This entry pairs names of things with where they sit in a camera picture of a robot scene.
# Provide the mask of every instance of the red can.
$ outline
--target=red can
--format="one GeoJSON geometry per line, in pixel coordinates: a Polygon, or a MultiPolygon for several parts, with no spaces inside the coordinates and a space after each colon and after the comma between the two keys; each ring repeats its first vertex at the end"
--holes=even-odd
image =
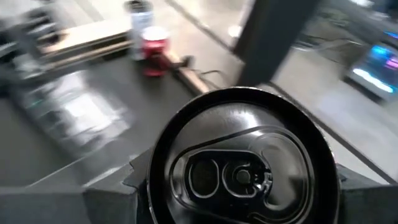
{"type": "Polygon", "coordinates": [[[143,50],[147,61],[144,73],[150,77],[158,77],[167,69],[163,53],[169,45],[169,33],[162,27],[148,27],[142,33],[143,50]]]}

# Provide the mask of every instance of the black can top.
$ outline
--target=black can top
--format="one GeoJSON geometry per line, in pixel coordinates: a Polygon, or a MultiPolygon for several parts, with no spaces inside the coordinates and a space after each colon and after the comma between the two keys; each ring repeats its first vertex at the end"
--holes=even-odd
{"type": "Polygon", "coordinates": [[[134,1],[126,1],[124,3],[124,7],[129,12],[149,12],[152,10],[152,4],[149,1],[145,0],[134,0],[134,1]]]}

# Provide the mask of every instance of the can lid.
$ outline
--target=can lid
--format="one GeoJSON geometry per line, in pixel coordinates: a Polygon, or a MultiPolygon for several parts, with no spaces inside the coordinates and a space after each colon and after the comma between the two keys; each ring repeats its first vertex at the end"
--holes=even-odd
{"type": "Polygon", "coordinates": [[[145,0],[126,1],[124,7],[129,12],[148,12],[152,10],[152,4],[145,0]]]}
{"type": "Polygon", "coordinates": [[[164,40],[169,37],[169,33],[163,27],[150,26],[142,32],[144,40],[164,40]]]}

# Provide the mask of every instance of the white can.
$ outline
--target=white can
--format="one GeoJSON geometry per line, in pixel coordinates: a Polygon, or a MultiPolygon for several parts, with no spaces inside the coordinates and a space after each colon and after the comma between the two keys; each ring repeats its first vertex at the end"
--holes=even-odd
{"type": "Polygon", "coordinates": [[[152,25],[154,13],[152,4],[149,1],[128,1],[126,8],[130,12],[132,29],[129,31],[129,38],[132,40],[130,56],[133,60],[143,60],[142,32],[152,25]]]}

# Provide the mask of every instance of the gray floor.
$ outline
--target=gray floor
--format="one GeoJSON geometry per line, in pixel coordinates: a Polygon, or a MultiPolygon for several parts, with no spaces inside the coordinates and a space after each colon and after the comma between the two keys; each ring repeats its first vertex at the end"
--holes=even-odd
{"type": "MultiPolygon", "coordinates": [[[[210,0],[174,1],[186,7],[209,29],[217,31],[216,35],[227,43],[233,43],[228,28],[239,24],[244,17],[241,12],[245,7],[244,0],[217,1],[215,5],[210,0]]],[[[123,2],[56,0],[49,7],[57,11],[57,16],[65,27],[73,27],[126,16],[123,2]]],[[[155,24],[168,28],[173,51],[179,55],[195,56],[195,68],[199,70],[221,70],[228,74],[226,78],[217,74],[206,77],[218,86],[232,85],[243,63],[198,30],[165,0],[153,0],[152,3],[155,24]]],[[[398,151],[395,150],[395,144],[398,143],[398,104],[379,106],[373,103],[340,81],[341,73],[342,68],[338,64],[318,54],[292,50],[278,71],[275,82],[384,171],[398,179],[398,166],[395,165],[395,160],[398,159],[398,151]]],[[[325,137],[337,162],[386,183],[327,133],[325,137]]]]}

